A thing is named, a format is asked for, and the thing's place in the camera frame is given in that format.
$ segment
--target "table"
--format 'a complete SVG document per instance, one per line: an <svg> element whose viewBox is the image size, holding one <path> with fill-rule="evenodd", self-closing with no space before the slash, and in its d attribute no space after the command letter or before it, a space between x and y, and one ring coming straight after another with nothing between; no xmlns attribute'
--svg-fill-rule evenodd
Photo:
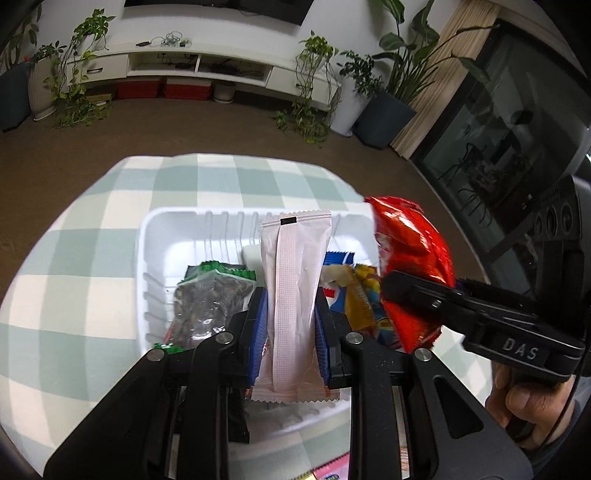
<svg viewBox="0 0 591 480"><path fill-rule="evenodd" d="M41 473L79 421L138 360L137 232L163 206L361 210L363 198L324 168L269 158L129 157L53 223L0 307L0 423ZM446 332L435 352L480 401L488 361ZM230 446L236 480L290 479L347 452L349 413L255 445Z"/></svg>

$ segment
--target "cable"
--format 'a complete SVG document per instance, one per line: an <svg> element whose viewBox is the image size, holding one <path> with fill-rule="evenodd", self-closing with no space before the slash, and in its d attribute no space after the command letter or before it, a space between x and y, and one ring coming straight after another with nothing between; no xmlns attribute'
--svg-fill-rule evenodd
<svg viewBox="0 0 591 480"><path fill-rule="evenodd" d="M160 45L152 45L154 40L157 40L158 38L161 39ZM158 46L175 47L182 39L183 39L183 34L181 32L174 30L170 33L167 33L166 36L164 36L164 37L154 37L152 40L150 40L150 47L158 47Z"/></svg>
<svg viewBox="0 0 591 480"><path fill-rule="evenodd" d="M546 447L546 445L548 445L548 442L552 438L552 435L554 434L554 432L556 432L556 429L558 428L558 426L562 422L562 419L566 415L566 411L569 409L569 405L573 401L574 394L577 390L577 386L579 385L579 380L581 380L583 368L585 366L585 362L587 360L587 354L589 353L590 348L591 348L591 308L589 308L587 310L587 325L585 327L585 351L583 352L583 356L581 357L581 360L577 366L577 372L576 372L576 376L574 378L573 387L570 389L569 397L568 397L566 403L564 404L564 407L562 408L560 415L558 415L558 418L554 422L554 425L552 426L548 435L546 435L546 438L544 439L544 441L541 443L541 445L535 451L535 454L532 457L532 463L538 459L541 451L544 449L544 447Z"/></svg>

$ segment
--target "brown carpet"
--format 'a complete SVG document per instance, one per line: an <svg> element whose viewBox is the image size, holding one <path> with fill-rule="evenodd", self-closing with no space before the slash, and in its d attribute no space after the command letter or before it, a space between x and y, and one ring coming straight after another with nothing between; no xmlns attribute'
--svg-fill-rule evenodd
<svg viewBox="0 0 591 480"><path fill-rule="evenodd" d="M331 134L321 147L276 129L268 100L219 105L190 100L118 100L91 127L52 129L54 118L0 133L0 299L17 269L68 205L129 155L227 153L320 165L362 195L418 202L447 239L459 276L482 274L460 231L428 185L390 149Z"/></svg>

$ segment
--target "potted plant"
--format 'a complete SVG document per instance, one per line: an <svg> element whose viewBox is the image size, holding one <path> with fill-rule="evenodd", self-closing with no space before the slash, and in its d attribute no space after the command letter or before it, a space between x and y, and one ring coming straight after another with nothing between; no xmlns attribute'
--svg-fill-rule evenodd
<svg viewBox="0 0 591 480"><path fill-rule="evenodd" d="M53 76L55 66L59 63L59 55L65 48L65 45L60 45L59 40L55 45L42 45L31 59L33 67L29 74L28 91L29 105L35 122L56 111L56 101L52 98L50 85L44 80Z"/></svg>
<svg viewBox="0 0 591 480"><path fill-rule="evenodd" d="M90 17L87 17L74 30L76 39L76 53L82 55L92 48L93 51L106 48L106 35L109 30L109 22L115 17L104 15L104 8L96 8Z"/></svg>
<svg viewBox="0 0 591 480"><path fill-rule="evenodd" d="M101 120L109 115L110 103L96 105L86 98L85 82L88 81L88 75L84 70L85 63L97 57L94 52L100 44L95 40L105 38L109 22L114 19L104 16L104 12L104 9L96 9L91 17L78 25L67 47L56 42L60 54L52 59L51 63L55 68L43 82L49 85L51 101L57 102L58 107L61 107L57 127L73 127L80 123L88 126L94 120ZM92 41L87 49L82 50L87 35L91 36Z"/></svg>
<svg viewBox="0 0 591 480"><path fill-rule="evenodd" d="M340 102L335 110L335 117L330 129L345 137L353 133L351 127L359 118L369 100L383 89L382 79L374 75L374 59L370 55L361 57L354 51L344 51L349 59L339 74L343 77L340 84Z"/></svg>
<svg viewBox="0 0 591 480"><path fill-rule="evenodd" d="M330 46L324 37L310 31L310 36L300 43L304 44L304 50L297 56L298 69L304 75L314 75L339 51Z"/></svg>
<svg viewBox="0 0 591 480"><path fill-rule="evenodd" d="M37 20L41 18L41 5L37 8ZM28 40L37 46L39 27L29 12L17 28L7 47L0 56L0 129L3 131L18 127L31 112L27 89L30 63L21 61L21 52Z"/></svg>
<svg viewBox="0 0 591 480"><path fill-rule="evenodd" d="M275 123L280 130L286 130L289 124L302 137L306 143L322 143L329 133L330 120L338 103L338 95L332 95L332 80L335 78L330 59L338 54L338 49L329 45L324 37L310 32L310 37L300 43L304 44L301 53L295 58L295 78L300 94L291 104L291 112L277 112ZM312 106L312 94L314 91L314 75L319 70L324 70L324 75L329 85L329 98L331 99L326 114L322 114Z"/></svg>
<svg viewBox="0 0 591 480"><path fill-rule="evenodd" d="M432 77L439 64L449 60L459 61L479 82L490 81L488 74L470 58L458 57L452 53L437 61L430 60L458 35L496 27L489 25L459 28L454 35L439 43L439 34L427 22L434 2L428 0L427 5L413 18L410 29L413 38L407 43L400 36L400 25L404 23L404 5L400 0L381 2L394 17L397 33L385 34L380 39L379 46L384 51L373 58L392 60L392 72L385 90L369 102L353 130L364 144L376 148L385 148L410 122L415 115L410 105L419 93L433 83Z"/></svg>

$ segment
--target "red storage box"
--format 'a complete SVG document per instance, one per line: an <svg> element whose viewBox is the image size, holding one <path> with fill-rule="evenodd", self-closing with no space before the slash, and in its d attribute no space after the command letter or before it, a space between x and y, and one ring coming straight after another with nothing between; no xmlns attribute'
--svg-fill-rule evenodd
<svg viewBox="0 0 591 480"><path fill-rule="evenodd" d="M212 95L211 80L202 79L167 79L164 86L166 98L184 100L209 100Z"/></svg>
<svg viewBox="0 0 591 480"><path fill-rule="evenodd" d="M124 79L117 82L117 98L156 98L160 79Z"/></svg>

